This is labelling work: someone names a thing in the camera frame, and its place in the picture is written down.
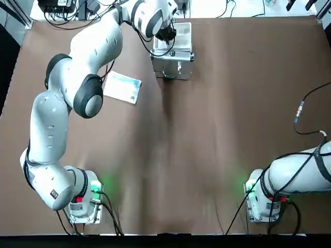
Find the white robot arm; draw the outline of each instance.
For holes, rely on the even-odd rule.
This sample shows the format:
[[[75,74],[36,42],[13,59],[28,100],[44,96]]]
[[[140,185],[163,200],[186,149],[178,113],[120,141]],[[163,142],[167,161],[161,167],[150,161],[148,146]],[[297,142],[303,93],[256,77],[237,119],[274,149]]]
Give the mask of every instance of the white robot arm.
[[[123,46],[120,25],[132,25],[147,38],[157,35],[169,42],[176,31],[170,26],[177,10],[174,0],[124,0],[114,5],[101,20],[79,32],[69,55],[57,54],[48,64],[45,86],[33,104],[30,142],[20,163],[28,184],[53,210],[70,203],[73,215],[93,214],[92,183],[97,176],[88,170],[62,167],[58,161],[66,151],[71,109],[92,118],[102,107],[99,69],[116,59]]]
[[[316,148],[302,151],[302,153],[314,153]],[[320,154],[331,151],[331,142],[325,143]],[[314,156],[302,167],[310,157],[308,154],[294,154],[274,160],[269,169],[262,174],[262,169],[256,169],[245,183],[245,192],[253,190],[248,195],[248,214],[252,222],[269,222],[270,209],[272,206],[271,221],[276,221],[280,213],[280,197],[273,199],[275,193],[279,196],[290,194],[325,192],[331,191],[331,156]],[[297,173],[293,181],[282,189]]]

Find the brown mat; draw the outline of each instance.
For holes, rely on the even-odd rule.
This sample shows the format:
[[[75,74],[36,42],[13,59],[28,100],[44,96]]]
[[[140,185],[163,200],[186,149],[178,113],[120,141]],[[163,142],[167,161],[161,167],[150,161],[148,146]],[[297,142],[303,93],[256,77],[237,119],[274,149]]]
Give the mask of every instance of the brown mat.
[[[61,162],[97,173],[126,233],[222,233],[253,169],[321,139],[292,129],[301,98],[331,79],[331,52],[314,17],[191,21],[190,81],[156,80],[138,36],[123,25],[114,71],[142,81],[137,105],[105,97],[95,118],[70,115]],[[33,100],[45,90],[46,66],[54,54],[69,53],[77,32],[36,22],[26,33],[0,120],[0,235],[63,233],[55,212],[25,182],[19,158],[29,139]],[[301,130],[331,134],[330,93],[326,88],[307,100]],[[300,232],[331,230],[330,194],[293,199],[302,212]],[[275,232],[291,233],[295,223],[288,208]],[[114,232],[106,212],[101,225],[85,231]],[[249,224],[249,231],[264,233],[266,225]],[[246,233],[244,208],[231,233]]]

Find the black cable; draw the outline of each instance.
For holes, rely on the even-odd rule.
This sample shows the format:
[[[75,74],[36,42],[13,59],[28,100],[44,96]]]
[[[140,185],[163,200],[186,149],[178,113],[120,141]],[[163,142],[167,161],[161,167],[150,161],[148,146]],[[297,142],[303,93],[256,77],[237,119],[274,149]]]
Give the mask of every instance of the black cable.
[[[247,204],[246,206],[246,228],[247,228],[247,235],[249,235],[249,230],[248,230],[248,213],[247,213]]]
[[[263,2],[263,14],[256,14],[256,15],[253,15],[252,17],[259,17],[259,16],[265,16],[265,5],[264,5],[264,0],[262,0]]]
[[[145,42],[151,42],[152,40],[153,40],[153,38],[150,38],[149,40],[146,40],[145,38],[144,38],[144,36],[140,33],[140,31],[138,30],[138,29],[136,29],[135,27],[132,27],[137,33],[138,33],[138,35],[145,41]]]
[[[106,79],[106,76],[107,76],[107,75],[109,74],[109,72],[113,69],[114,63],[115,63],[115,60],[113,60],[112,65],[110,66],[109,70],[107,69],[107,68],[108,68],[108,64],[106,65],[106,72],[105,72],[105,74],[101,77],[102,82],[104,82],[104,80]]]
[[[258,179],[257,179],[257,182],[261,179],[261,177],[264,175],[264,173],[267,171],[267,169],[270,168],[270,166],[271,166],[271,164],[270,164],[267,168],[265,168],[265,169],[262,171],[262,173],[260,174],[260,176],[259,176]],[[234,215],[234,217],[233,217],[233,219],[232,219],[232,221],[231,221],[231,224],[230,224],[230,226],[229,226],[227,232],[225,233],[225,235],[227,235],[227,234],[229,233],[229,231],[230,231],[230,229],[231,229],[231,227],[232,227],[232,225],[233,225],[234,220],[236,219],[236,217],[237,217],[237,215],[238,215],[240,209],[242,208],[242,206],[243,206],[243,204],[244,204],[246,198],[248,197],[248,195],[249,195],[249,194],[252,192],[252,190],[254,189],[255,184],[253,184],[252,188],[246,193],[246,195],[245,195],[245,197],[244,197],[242,203],[240,203],[240,205],[239,205],[239,207],[238,207],[238,209],[237,209],[237,212],[236,212],[236,214]]]
[[[278,191],[276,191],[276,193],[273,196],[273,199],[271,201],[271,206],[270,206],[270,214],[269,214],[269,220],[268,220],[268,227],[270,227],[270,220],[271,220],[271,215],[273,212],[273,208],[274,208],[274,202],[275,202],[275,198],[278,196],[279,192],[281,192],[282,190],[284,190],[293,180],[294,178],[299,174],[299,172],[305,167],[305,165],[309,162],[309,160],[312,158],[313,154],[311,154],[306,160],[305,162],[302,164],[302,166],[297,170],[297,172],[292,176],[292,178],[282,187],[280,188]]]
[[[6,12],[6,20],[5,20],[4,28],[6,28],[7,21],[8,21],[8,12]]]
[[[188,0],[188,9],[190,11],[190,17],[189,18],[191,18],[191,3],[190,3],[190,0]]]
[[[98,17],[95,17],[93,18],[92,20],[90,20],[89,23],[87,23],[86,25],[83,25],[83,26],[80,26],[80,27],[74,27],[74,28],[64,28],[64,27],[60,27],[61,25],[64,25],[64,24],[67,24],[69,21],[71,21],[75,16],[76,14],[78,13],[79,9],[82,7],[82,5],[86,2],[86,0],[84,2],[82,2],[80,4],[80,6],[77,8],[77,10],[75,11],[75,13],[69,17],[70,20],[64,22],[64,23],[52,23],[51,21],[49,21],[47,18],[46,18],[46,12],[44,12],[44,17],[45,17],[45,20],[50,24],[52,25],[53,27],[56,27],[56,28],[59,28],[59,29],[62,29],[62,30],[75,30],[75,29],[80,29],[80,28],[83,28],[83,27],[87,27],[89,25],[91,25],[94,21],[96,21],[98,18],[102,17],[104,14],[106,14],[110,9],[111,7],[115,4],[116,1],[114,1],[112,4],[110,4],[108,6],[108,8],[106,8],[100,15],[98,15]]]
[[[116,233],[116,234],[117,234],[117,235],[120,234],[120,233],[121,233],[120,231],[122,231],[122,228],[121,228],[121,222],[120,222],[120,220],[119,220],[119,216],[118,216],[118,214],[116,214],[116,211],[113,210],[113,206],[112,206],[112,204],[111,204],[111,202],[110,202],[110,199],[109,199],[108,195],[107,195],[105,192],[103,192],[103,191],[97,191],[96,193],[98,193],[98,194],[102,194],[102,195],[104,195],[104,196],[107,198],[107,201],[108,201],[108,204],[109,204],[109,208],[110,208],[110,210],[111,210],[111,212],[112,212],[111,216],[113,217],[113,223],[114,223],[114,226],[117,225],[117,227],[118,227],[118,230],[117,230],[117,233]]]
[[[148,51],[148,53],[149,53],[150,55],[154,56],[154,57],[162,57],[162,56],[165,56],[166,54],[168,54],[168,53],[173,49],[173,47],[174,47],[174,45],[175,45],[175,37],[174,37],[174,42],[172,43],[172,45],[171,45],[171,47],[169,48],[169,50],[167,50],[165,53],[163,53],[163,54],[161,54],[161,55],[156,55],[156,54],[152,53],[152,52],[146,47],[146,45],[145,45],[145,43],[144,43],[144,41],[143,41],[143,38],[141,37],[141,34],[140,34],[140,33],[137,33],[137,34],[138,34],[138,36],[139,36],[141,42],[143,43],[143,45],[144,45],[146,51]]]
[[[115,0],[112,4],[103,4],[103,3],[99,2],[98,0],[95,0],[95,1],[97,1],[99,4],[104,5],[104,6],[113,6],[117,0]]]
[[[56,214],[57,214],[57,216],[58,216],[58,219],[59,219],[60,222],[61,222],[61,225],[62,225],[63,230],[66,232],[67,235],[71,235],[70,233],[68,233],[67,229],[64,227],[63,222],[62,222],[62,219],[61,219],[61,216],[60,216],[60,214],[58,213],[58,211],[56,211]]]
[[[299,228],[301,226],[301,212],[297,206],[297,204],[295,204],[293,201],[289,202],[290,205],[292,205],[296,211],[296,215],[297,215],[297,219],[296,219],[296,227],[294,229],[294,232],[292,235],[297,235]]]
[[[284,154],[284,155],[281,155],[281,156],[279,156],[278,158],[276,158],[275,160],[282,159],[282,158],[288,157],[288,156],[290,156],[290,155],[309,155],[309,156],[313,156],[313,153],[310,153],[310,152],[291,152],[291,153],[286,153],[286,154]],[[320,155],[321,155],[321,156],[329,156],[329,155],[331,155],[331,152],[329,152],[329,153],[322,153],[322,154],[320,154]],[[232,219],[232,222],[231,222],[231,224],[230,224],[230,226],[229,226],[227,232],[225,233],[225,235],[227,235],[227,234],[229,233],[229,231],[230,231],[230,229],[231,229],[231,227],[232,227],[232,225],[233,225],[233,222],[234,222],[234,220],[236,219],[236,217],[237,217],[237,215],[238,215],[238,213],[239,213],[241,207],[243,206],[243,204],[244,204],[246,198],[247,198],[248,195],[252,192],[252,190],[254,189],[255,185],[258,183],[258,181],[261,179],[261,177],[265,174],[265,172],[270,168],[270,166],[271,166],[271,164],[270,164],[267,168],[265,168],[265,169],[262,171],[261,175],[257,178],[256,183],[253,184],[252,188],[246,193],[246,195],[245,195],[245,197],[244,197],[242,203],[240,204],[239,208],[237,209],[236,214],[234,215],[234,217],[233,217],[233,219]]]
[[[280,212],[279,212],[279,217],[278,217],[278,220],[272,222],[269,226],[268,226],[268,230],[267,230],[267,233],[268,235],[270,235],[271,233],[271,230],[279,224],[279,220],[282,219],[282,216],[283,214],[285,213],[285,210],[287,209],[287,205],[292,205],[296,211],[296,215],[297,215],[297,219],[296,219],[296,226],[295,226],[295,229],[292,233],[292,235],[297,235],[299,229],[300,229],[300,226],[301,226],[301,212],[299,210],[299,207],[297,206],[297,204],[295,204],[294,202],[292,201],[288,201],[288,202],[285,202],[285,203],[282,203],[282,206],[280,208]]]
[[[226,2],[226,4],[225,4],[225,10],[224,10],[224,12],[223,12],[221,15],[215,17],[215,18],[220,18],[220,17],[222,17],[222,16],[225,14],[225,12],[227,11],[228,3],[230,2],[230,0],[226,0],[226,1],[227,1],[227,2]]]
[[[117,223],[116,218],[114,216],[113,210],[110,209],[110,207],[108,207],[107,204],[105,204],[105,203],[102,203],[101,202],[101,203],[95,203],[95,204],[97,204],[97,205],[103,205],[107,209],[108,213],[110,214],[110,216],[113,219],[114,229],[115,229],[116,234],[117,235],[124,236],[124,233],[123,233],[122,229],[118,226],[118,223]]]
[[[234,8],[237,6],[237,3],[235,2],[235,0],[231,0],[231,1],[234,2],[234,6],[233,6],[233,8],[231,10],[230,18],[232,17],[232,12],[233,12]]]
[[[300,132],[300,131],[297,130],[297,128],[296,128],[296,124],[297,124],[297,122],[298,122],[298,120],[299,120],[299,118],[300,118],[300,115],[301,115],[301,112],[302,112],[302,110],[303,110],[303,106],[304,106],[304,103],[305,103],[306,98],[307,98],[310,94],[314,93],[315,91],[317,91],[317,90],[319,90],[319,89],[321,89],[321,88],[323,88],[323,87],[325,87],[325,86],[328,86],[329,84],[331,84],[331,82],[327,82],[327,83],[325,83],[325,84],[322,84],[322,85],[316,87],[315,89],[312,89],[310,92],[308,92],[308,93],[303,97],[303,99],[302,99],[302,101],[301,101],[301,104],[300,104],[300,106],[299,106],[299,108],[298,108],[298,110],[297,110],[296,117],[295,117],[295,119],[294,119],[294,125],[293,125],[294,131],[295,131],[297,134],[300,134],[300,135],[309,135],[309,134],[313,134],[313,133],[322,133],[322,134],[324,135],[324,137],[326,138],[326,134],[325,134],[325,132],[324,132],[324,131],[321,131],[321,130],[315,130],[315,131],[310,131],[310,132]]]

